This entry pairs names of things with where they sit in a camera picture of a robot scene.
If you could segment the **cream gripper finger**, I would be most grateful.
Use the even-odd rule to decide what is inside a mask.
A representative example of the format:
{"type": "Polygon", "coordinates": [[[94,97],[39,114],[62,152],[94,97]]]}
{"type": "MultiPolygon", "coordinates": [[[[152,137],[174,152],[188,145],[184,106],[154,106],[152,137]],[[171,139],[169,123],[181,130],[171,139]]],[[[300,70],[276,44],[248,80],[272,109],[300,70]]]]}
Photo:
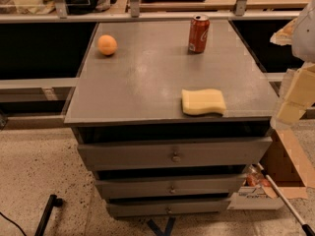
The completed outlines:
{"type": "Polygon", "coordinates": [[[290,81],[283,81],[283,89],[283,102],[276,120],[292,125],[315,103],[315,65],[294,71],[290,81]]]}

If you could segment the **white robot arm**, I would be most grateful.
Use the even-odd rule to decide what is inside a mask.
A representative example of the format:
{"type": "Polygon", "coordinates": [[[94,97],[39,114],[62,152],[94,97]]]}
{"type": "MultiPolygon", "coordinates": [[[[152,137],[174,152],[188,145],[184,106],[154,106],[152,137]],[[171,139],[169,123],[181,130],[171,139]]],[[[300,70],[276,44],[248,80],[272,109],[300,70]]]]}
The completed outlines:
{"type": "Polygon", "coordinates": [[[315,0],[296,19],[275,32],[270,42],[290,45],[292,55],[304,62],[301,68],[288,70],[283,77],[271,124],[276,129],[284,129],[296,123],[315,103],[315,0]]]}

